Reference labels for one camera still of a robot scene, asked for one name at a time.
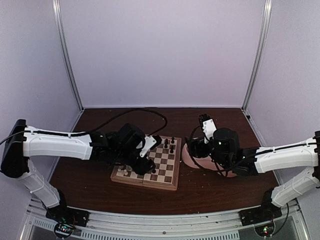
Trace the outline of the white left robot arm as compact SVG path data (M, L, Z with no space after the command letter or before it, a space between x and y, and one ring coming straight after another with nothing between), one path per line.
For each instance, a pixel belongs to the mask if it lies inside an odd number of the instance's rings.
M41 160L105 161L109 165L130 166L138 175L144 175L156 169L147 153L161 143L161 137L146 135L129 123L110 133L62 132L39 129L18 119L3 143L1 172L20 181L55 217L67 222L72 218L72 211L63 193L38 170Z

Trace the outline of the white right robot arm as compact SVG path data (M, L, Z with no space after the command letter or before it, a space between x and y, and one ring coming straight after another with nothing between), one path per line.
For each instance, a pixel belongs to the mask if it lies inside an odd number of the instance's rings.
M209 136L186 139L187 152L196 167L213 171L223 178L258 176L268 172L293 171L281 185L267 190L256 210L259 220L268 220L276 208L320 186L320 135L301 142L241 148L238 134L219 128Z

